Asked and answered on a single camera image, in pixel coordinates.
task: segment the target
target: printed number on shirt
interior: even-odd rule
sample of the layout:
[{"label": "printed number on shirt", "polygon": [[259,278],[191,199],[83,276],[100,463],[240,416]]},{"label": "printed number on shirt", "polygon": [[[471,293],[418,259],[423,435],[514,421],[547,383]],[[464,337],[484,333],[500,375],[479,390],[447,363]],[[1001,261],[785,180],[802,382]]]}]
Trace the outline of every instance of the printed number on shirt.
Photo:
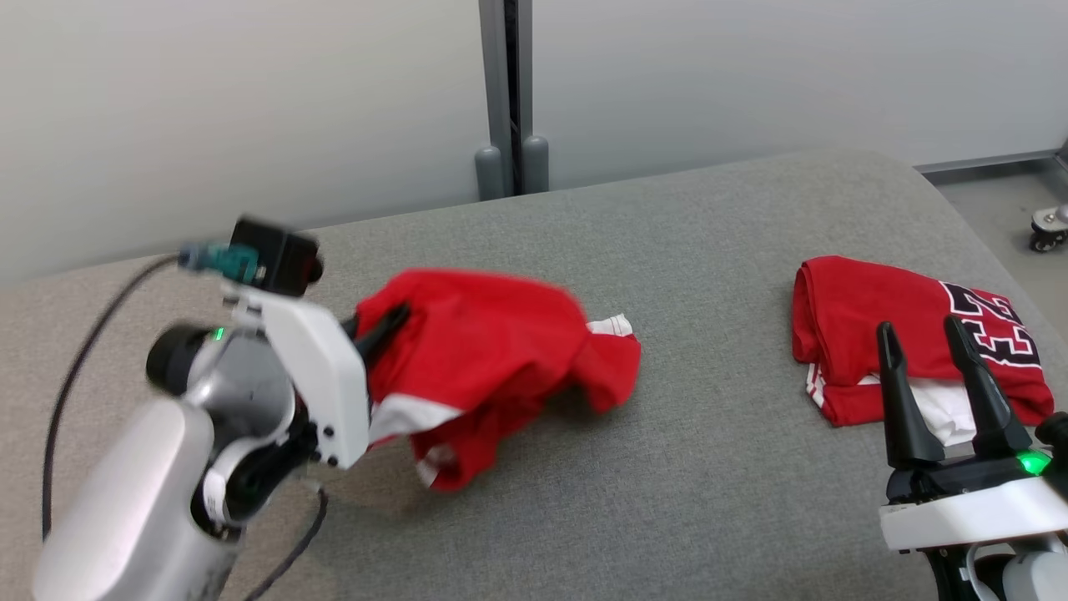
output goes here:
[{"label": "printed number on shirt", "polygon": [[[1004,366],[1041,367],[1035,342],[1024,330],[1008,300],[996,296],[984,298],[974,289],[962,285],[945,281],[941,283],[949,295],[949,312],[961,316],[960,321],[978,345],[980,355]],[[1010,330],[1011,336],[998,336],[996,333],[988,332],[984,322],[979,321],[984,314],[1006,322],[1008,328],[1004,334],[1007,335]]]}]

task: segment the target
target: folded red shirt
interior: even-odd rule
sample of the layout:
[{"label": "folded red shirt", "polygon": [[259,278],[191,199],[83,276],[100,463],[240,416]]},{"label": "folded red shirt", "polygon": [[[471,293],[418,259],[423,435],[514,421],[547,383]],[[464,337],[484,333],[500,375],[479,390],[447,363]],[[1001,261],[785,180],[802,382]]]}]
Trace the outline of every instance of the folded red shirt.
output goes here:
[{"label": "folded red shirt", "polygon": [[794,359],[814,366],[808,392],[832,424],[878,422],[876,327],[894,325],[910,381],[960,382],[942,327],[949,314],[974,337],[1021,422],[1037,425],[1053,412],[1035,342],[1007,298],[888,265],[805,260],[794,283]]},{"label": "folded red shirt", "polygon": [[586,323],[564,289],[497,273],[409,270],[357,306],[361,337],[391,310],[410,315],[367,376],[372,444],[407,434],[427,485],[456,490],[497,446],[579,386],[598,413],[623,405],[641,346],[621,315]]}]

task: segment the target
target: robotic arm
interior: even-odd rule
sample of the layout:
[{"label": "robotic arm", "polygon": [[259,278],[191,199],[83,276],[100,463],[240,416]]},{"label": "robotic arm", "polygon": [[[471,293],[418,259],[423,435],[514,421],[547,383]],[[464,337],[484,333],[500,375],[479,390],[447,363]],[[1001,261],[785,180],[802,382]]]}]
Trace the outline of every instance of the robotic arm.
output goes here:
[{"label": "robotic arm", "polygon": [[300,298],[321,274],[316,253],[248,219],[229,244],[184,249],[179,265],[223,275],[236,326],[159,337],[146,373],[170,397],[136,413],[48,536],[37,601],[217,599],[244,527],[286,476],[364,454],[364,358],[407,312],[354,343],[355,325]]},{"label": "robotic arm", "polygon": [[[959,319],[945,334],[968,391],[977,433],[974,456],[946,460],[909,388],[905,353],[890,323],[879,327],[890,505],[883,538],[901,553],[926,555],[941,601],[1053,601],[1068,595],[1068,414],[1039,426],[1052,459],[1031,448],[1005,394]],[[1015,555],[978,558],[1007,543]]]}]

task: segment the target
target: green indicator light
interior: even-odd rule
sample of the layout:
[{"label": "green indicator light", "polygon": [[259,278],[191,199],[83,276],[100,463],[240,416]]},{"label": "green indicator light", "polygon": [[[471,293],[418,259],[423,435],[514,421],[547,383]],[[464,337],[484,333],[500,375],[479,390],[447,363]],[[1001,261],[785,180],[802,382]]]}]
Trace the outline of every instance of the green indicator light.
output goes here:
[{"label": "green indicator light", "polygon": [[1016,458],[1020,460],[1020,465],[1023,465],[1024,472],[1032,476],[1041,474],[1042,470],[1046,470],[1046,466],[1053,461],[1048,455],[1033,449],[1020,452]]}]

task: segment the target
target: gray table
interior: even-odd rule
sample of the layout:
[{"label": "gray table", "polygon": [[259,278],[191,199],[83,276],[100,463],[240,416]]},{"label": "gray table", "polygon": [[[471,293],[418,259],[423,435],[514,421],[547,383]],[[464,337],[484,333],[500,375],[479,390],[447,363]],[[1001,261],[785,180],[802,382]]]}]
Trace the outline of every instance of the gray table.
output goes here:
[{"label": "gray table", "polygon": [[[924,559],[882,544],[881,426],[830,428],[790,358],[794,274],[813,255],[1008,295],[1054,393],[1068,392],[1068,350],[1020,286],[923,177],[875,154],[790,155],[315,235],[327,269],[310,297],[339,315],[405,267],[525,273],[569,287],[592,317],[626,313],[643,365],[626,407],[591,418],[554,404],[458,494],[423,490],[403,442],[348,473],[317,470],[333,497],[326,525],[267,599],[933,599]],[[28,597],[41,549],[41,457],[60,379],[142,262],[0,294],[10,598]],[[151,395],[155,336],[179,318],[224,319],[217,289],[210,278],[159,276],[108,331],[60,432],[59,515]],[[226,599],[289,551],[314,507],[300,486],[279,493]]]}]

